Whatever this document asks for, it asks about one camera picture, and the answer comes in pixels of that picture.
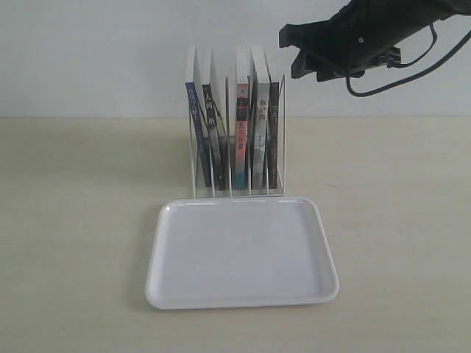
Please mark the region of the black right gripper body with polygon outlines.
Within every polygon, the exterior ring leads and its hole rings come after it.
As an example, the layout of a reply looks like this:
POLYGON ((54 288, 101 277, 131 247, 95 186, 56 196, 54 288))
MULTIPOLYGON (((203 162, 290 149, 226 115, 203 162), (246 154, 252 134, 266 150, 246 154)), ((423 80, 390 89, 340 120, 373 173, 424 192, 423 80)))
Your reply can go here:
POLYGON ((365 65, 438 20, 469 14, 469 1, 350 1, 321 22, 316 45, 345 70, 365 65))

